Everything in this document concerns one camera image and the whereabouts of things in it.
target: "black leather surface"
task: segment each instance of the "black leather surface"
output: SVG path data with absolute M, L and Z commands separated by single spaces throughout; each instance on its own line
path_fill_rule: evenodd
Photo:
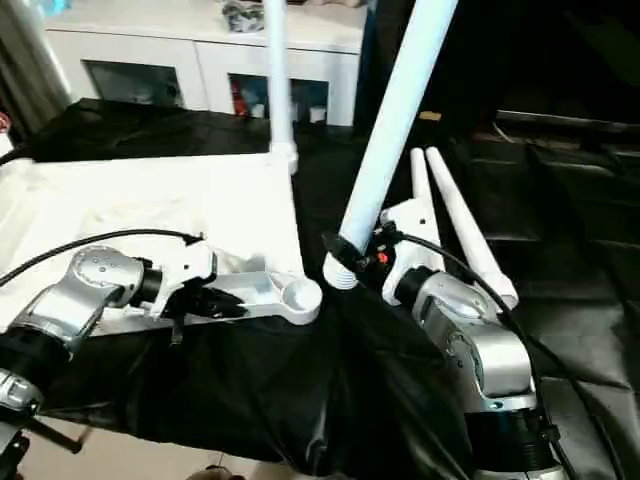
M 320 234 L 337 229 L 366 139 L 305 128 L 297 141 L 302 253 L 308 275 L 322 282 Z M 9 158 L 249 153 L 267 143 L 262 121 L 82 101 Z M 441 147 L 516 283 L 517 318 L 584 382 L 628 478 L 640 478 L 640 169 L 537 147 Z M 409 196 L 409 175 L 403 158 L 388 204 Z M 438 209 L 444 244 L 458 251 Z M 307 327 L 278 318 L 193 327 L 178 351 L 168 348 L 168 332 L 91 339 L 57 382 L 48 414 L 287 461 L 309 474 L 445 478 L 448 471 L 464 478 L 466 441 L 438 352 L 410 318 L 372 293 L 323 289 L 322 312 Z M 613 478 L 568 384 L 536 360 L 580 478 Z

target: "cabinet door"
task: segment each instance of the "cabinet door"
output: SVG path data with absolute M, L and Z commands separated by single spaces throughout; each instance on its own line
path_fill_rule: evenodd
M 79 98 L 208 109 L 191 41 L 55 30 L 47 37 Z
M 236 113 L 230 78 L 234 75 L 266 77 L 266 47 L 196 42 L 209 109 Z M 354 54 L 287 50 L 289 76 L 327 84 L 327 123 L 353 123 L 360 56 Z

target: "white cabinet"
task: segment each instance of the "white cabinet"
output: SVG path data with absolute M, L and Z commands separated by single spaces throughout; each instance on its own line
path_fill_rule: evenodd
M 266 90 L 259 85 L 266 85 L 268 71 L 266 35 L 229 32 L 222 5 L 74 0 L 47 19 L 47 36 L 78 98 L 237 113 L 244 99 L 234 102 L 232 85 L 245 81 Z M 366 16 L 366 7 L 288 6 L 293 104 L 307 118 L 313 110 L 328 124 L 352 124 Z M 310 99 L 298 101 L 303 94 Z
M 264 77 L 266 81 L 267 49 L 205 42 L 197 42 L 196 45 L 209 98 L 209 109 L 214 112 L 237 113 L 234 109 L 230 76 L 250 75 Z M 319 101 L 326 108 L 327 123 L 347 126 L 353 123 L 360 61 L 358 55 L 289 49 L 287 61 L 292 79 L 326 84 L 326 99 Z
M 47 37 L 78 98 L 209 108 L 191 41 L 68 31 Z

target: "white pole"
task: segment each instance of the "white pole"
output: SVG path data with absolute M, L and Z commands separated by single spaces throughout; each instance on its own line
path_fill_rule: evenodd
M 369 243 L 456 4 L 457 0 L 417 0 L 413 7 L 340 227 L 340 235 L 360 252 Z M 335 288 L 347 290 L 357 284 L 355 275 L 330 254 L 323 272 Z
M 427 160 L 469 266 L 502 297 L 509 308 L 514 308 L 518 304 L 516 289 L 500 270 L 440 151 L 429 147 Z
M 291 125 L 291 87 L 287 69 L 287 4 L 285 0 L 263 0 L 269 58 L 269 117 L 271 153 L 289 162 L 289 172 L 298 169 L 298 154 Z
M 413 187 L 413 198 L 431 198 L 427 163 L 421 148 L 411 149 L 411 185 Z
M 431 196 L 431 186 L 429 185 L 429 175 L 427 173 L 427 163 L 424 159 L 424 151 L 421 148 L 411 150 L 411 184 L 413 185 L 413 197 L 420 201 L 424 209 L 424 218 L 427 219 L 426 228 L 429 234 L 426 240 L 430 240 L 436 245 L 440 245 L 440 232 L 436 220 L 436 211 L 433 206 Z M 432 253 L 431 261 L 427 265 L 432 270 L 445 271 L 442 255 Z

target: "red object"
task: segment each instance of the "red object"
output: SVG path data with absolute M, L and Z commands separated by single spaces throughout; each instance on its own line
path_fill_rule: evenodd
M 247 108 L 247 104 L 244 103 L 240 88 L 234 81 L 231 81 L 231 97 L 233 98 L 233 110 L 236 115 L 247 117 L 249 115 L 249 109 Z
M 7 115 L 0 112 L 0 133 L 7 133 L 11 128 L 11 120 Z

